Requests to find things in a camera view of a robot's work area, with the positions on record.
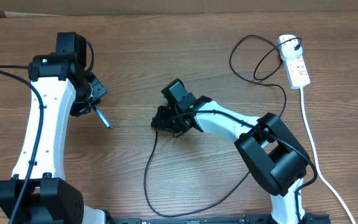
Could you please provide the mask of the blue Samsung Galaxy smartphone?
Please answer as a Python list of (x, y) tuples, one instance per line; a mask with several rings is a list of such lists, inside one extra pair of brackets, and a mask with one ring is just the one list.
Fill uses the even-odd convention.
[(107, 117), (105, 117), (105, 115), (102, 114), (102, 112), (97, 109), (97, 107), (93, 107), (94, 112), (98, 115), (98, 117), (100, 118), (100, 120), (103, 122), (103, 124), (105, 125), (105, 127), (107, 127), (110, 130), (113, 130), (113, 126), (112, 124), (108, 121)]

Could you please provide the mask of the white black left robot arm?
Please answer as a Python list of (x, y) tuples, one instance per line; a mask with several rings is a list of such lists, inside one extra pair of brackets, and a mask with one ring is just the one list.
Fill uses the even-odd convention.
[(96, 111), (106, 94), (93, 64), (91, 43), (75, 32), (58, 33), (54, 52), (28, 64), (25, 139), (11, 178), (0, 180), (0, 207), (10, 223), (112, 223), (108, 211), (84, 203), (64, 172), (69, 117)]

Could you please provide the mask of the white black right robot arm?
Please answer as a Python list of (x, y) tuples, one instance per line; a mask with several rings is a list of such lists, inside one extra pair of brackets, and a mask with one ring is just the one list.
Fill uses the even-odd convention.
[(207, 96), (195, 97), (175, 79), (163, 90), (167, 105), (159, 106), (151, 126), (177, 138), (192, 128), (233, 142), (256, 182), (270, 194), (275, 223), (307, 223), (301, 191), (306, 168), (316, 167), (279, 116), (246, 116), (225, 109)]

